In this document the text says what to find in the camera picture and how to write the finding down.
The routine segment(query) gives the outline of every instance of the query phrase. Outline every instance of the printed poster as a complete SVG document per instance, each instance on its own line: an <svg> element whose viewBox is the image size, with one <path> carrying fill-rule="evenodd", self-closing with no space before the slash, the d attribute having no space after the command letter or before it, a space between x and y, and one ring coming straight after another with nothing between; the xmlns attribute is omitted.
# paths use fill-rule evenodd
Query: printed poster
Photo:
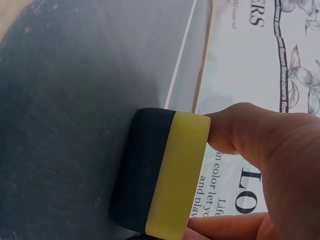
<svg viewBox="0 0 320 240"><path fill-rule="evenodd" d="M216 0L197 113L320 115L320 0ZM206 148L191 217L267 212L258 169Z"/></svg>

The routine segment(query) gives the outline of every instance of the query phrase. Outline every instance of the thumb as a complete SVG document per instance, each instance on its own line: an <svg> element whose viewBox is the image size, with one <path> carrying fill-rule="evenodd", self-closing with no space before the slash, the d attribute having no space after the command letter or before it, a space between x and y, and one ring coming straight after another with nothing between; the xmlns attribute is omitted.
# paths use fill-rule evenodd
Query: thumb
<svg viewBox="0 0 320 240"><path fill-rule="evenodd" d="M239 153L261 171L301 128L320 126L319 119L310 114L278 113L251 103L238 103L207 116L211 118L210 146L226 154Z"/></svg>

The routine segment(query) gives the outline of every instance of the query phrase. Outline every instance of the black letter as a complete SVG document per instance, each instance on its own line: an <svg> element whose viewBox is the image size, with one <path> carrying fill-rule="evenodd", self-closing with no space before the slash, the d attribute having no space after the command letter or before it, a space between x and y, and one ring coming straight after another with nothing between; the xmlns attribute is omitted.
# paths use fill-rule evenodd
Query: black letter
<svg viewBox="0 0 320 240"><path fill-rule="evenodd" d="M255 199L255 205L254 207L252 208L242 208L242 207L239 207L237 205L237 200L241 197L250 197L250 198L254 198ZM257 199L257 196L252 192L252 191L243 191L241 192L237 197L236 197L236 200L235 200L235 208L238 210L238 212L242 213L242 214L249 214L251 213L253 210L255 210L256 206L257 206L257 203L258 203L258 199Z"/></svg>
<svg viewBox="0 0 320 240"><path fill-rule="evenodd" d="M239 188L244 189L245 187L242 186L242 184L241 184L242 177L257 178L257 179L259 179L259 181L261 181L261 172L256 173L256 172L244 171L244 169L242 168L241 177L240 177L240 181L239 181Z"/></svg>

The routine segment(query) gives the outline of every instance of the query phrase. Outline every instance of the hand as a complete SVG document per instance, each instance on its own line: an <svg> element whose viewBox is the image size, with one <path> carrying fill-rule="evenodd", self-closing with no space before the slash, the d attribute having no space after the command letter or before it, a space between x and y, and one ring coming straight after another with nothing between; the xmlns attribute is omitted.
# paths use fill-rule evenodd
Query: hand
<svg viewBox="0 0 320 240"><path fill-rule="evenodd" d="M268 213L191 218L184 240L320 239L320 119L249 103L208 116L208 143L261 171Z"/></svg>

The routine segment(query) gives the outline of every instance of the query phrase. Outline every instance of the floral illustration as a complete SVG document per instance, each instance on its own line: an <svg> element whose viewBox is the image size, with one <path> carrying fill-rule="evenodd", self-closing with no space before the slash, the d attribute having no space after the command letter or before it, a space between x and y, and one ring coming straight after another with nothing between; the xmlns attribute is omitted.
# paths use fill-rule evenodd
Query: floral illustration
<svg viewBox="0 0 320 240"><path fill-rule="evenodd" d="M291 62L288 70L289 88L289 108L293 108L299 101L299 89L297 84L301 84L309 89L308 92L308 113L316 115L320 110L320 62L315 60L318 70L312 73L301 66L298 46L292 50Z"/></svg>
<svg viewBox="0 0 320 240"><path fill-rule="evenodd" d="M283 12L291 13L296 6L302 9L307 17L305 19L305 34L308 28L320 31L320 0L282 0Z"/></svg>

